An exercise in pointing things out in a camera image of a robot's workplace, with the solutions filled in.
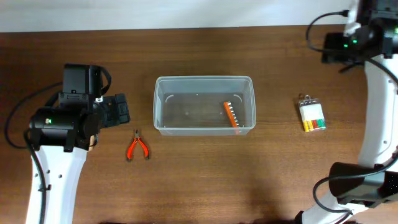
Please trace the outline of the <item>clear plastic container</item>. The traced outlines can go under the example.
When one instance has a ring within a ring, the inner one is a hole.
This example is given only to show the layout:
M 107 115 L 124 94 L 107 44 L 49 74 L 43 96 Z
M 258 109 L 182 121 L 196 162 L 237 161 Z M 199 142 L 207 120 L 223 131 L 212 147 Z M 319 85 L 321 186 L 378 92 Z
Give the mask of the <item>clear plastic container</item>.
M 223 103 L 239 122 L 232 127 Z M 248 76 L 168 76 L 155 83 L 154 127 L 164 136 L 245 135 L 256 125 L 256 101 Z

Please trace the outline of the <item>clear box coloured plugs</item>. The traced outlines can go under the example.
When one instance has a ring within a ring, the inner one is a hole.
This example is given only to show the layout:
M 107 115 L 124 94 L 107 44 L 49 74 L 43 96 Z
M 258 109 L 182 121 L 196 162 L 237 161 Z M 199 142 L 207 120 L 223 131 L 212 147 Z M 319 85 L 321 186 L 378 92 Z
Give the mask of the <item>clear box coloured plugs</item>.
M 298 101 L 303 129 L 306 133 L 326 129 L 322 105 L 318 98 L 305 95 Z

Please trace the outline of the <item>orange screwdriver bit holder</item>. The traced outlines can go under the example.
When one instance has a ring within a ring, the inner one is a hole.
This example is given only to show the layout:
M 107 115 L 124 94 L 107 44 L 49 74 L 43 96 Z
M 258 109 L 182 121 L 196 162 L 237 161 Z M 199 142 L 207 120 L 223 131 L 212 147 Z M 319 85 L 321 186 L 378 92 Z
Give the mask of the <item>orange screwdriver bit holder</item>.
M 223 103 L 224 109 L 226 111 L 226 114 L 228 116 L 228 119 L 232 125 L 232 127 L 234 128 L 238 128 L 239 127 L 239 122 L 238 119 L 236 117 L 236 114 L 234 112 L 234 109 L 232 107 L 232 103 L 230 101 L 225 101 Z

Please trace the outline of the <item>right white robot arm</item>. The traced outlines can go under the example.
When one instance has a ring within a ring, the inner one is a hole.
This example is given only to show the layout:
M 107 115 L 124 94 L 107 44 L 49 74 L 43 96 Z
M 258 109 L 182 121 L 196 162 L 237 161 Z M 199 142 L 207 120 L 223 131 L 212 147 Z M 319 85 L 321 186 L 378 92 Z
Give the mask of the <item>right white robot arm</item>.
M 364 140 L 358 163 L 334 163 L 322 179 L 328 192 L 296 223 L 344 223 L 397 200 L 397 2 L 357 0 L 340 15 L 347 18 L 344 31 L 327 34 L 320 53 L 323 63 L 342 63 L 344 70 L 363 66 Z

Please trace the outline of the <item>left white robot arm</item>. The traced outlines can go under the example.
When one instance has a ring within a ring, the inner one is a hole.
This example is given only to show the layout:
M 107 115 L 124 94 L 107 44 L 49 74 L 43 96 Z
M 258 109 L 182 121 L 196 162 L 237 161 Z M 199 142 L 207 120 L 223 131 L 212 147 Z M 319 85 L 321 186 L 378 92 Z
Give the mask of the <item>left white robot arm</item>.
M 32 158 L 26 223 L 71 223 L 81 170 L 103 128 L 130 121 L 126 97 L 106 96 L 109 72 L 97 65 L 66 64 L 63 89 L 30 119 L 24 139 Z

